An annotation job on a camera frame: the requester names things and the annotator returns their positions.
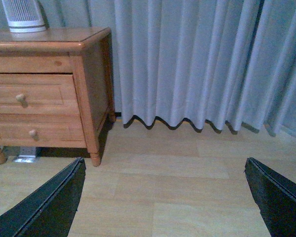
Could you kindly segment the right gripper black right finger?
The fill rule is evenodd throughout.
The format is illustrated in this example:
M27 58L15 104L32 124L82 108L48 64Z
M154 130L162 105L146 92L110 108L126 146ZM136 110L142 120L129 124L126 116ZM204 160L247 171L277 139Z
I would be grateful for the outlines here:
M255 158L247 158L245 175L270 235L296 237L296 183Z

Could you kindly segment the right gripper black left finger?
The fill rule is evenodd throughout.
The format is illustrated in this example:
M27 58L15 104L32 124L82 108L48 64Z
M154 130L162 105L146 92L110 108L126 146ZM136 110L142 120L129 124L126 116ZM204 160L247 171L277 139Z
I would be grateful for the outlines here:
M77 158L0 216L0 237L66 237L80 202L86 165Z

